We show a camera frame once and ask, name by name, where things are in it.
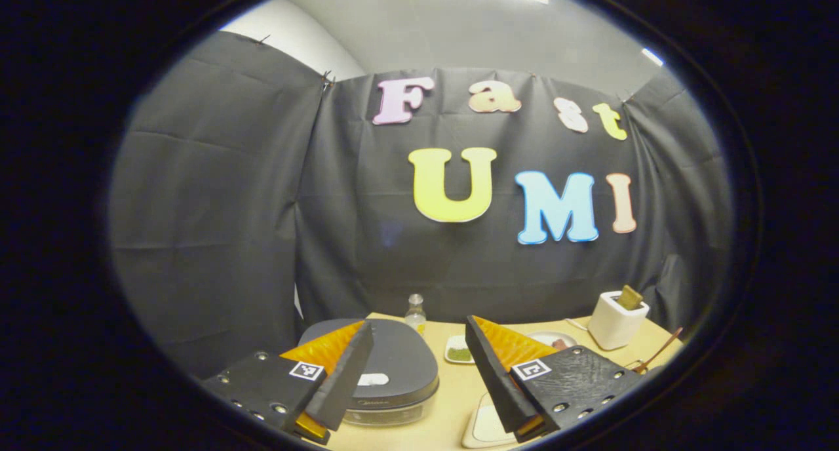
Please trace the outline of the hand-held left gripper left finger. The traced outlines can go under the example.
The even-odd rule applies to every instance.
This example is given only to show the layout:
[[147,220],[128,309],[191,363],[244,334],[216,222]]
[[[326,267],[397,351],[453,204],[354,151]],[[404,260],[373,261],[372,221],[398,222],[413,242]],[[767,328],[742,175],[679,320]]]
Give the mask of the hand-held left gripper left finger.
[[327,444],[374,346],[361,320],[285,351],[257,351],[203,380],[214,397],[275,432]]

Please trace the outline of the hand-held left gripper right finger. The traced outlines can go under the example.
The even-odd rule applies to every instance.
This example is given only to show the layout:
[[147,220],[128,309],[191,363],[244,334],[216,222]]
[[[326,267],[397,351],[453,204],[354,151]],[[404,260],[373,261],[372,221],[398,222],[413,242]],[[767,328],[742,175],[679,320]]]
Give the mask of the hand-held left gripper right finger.
[[465,317],[465,341],[501,426],[522,443],[576,427],[625,395],[642,374],[582,345],[546,345]]

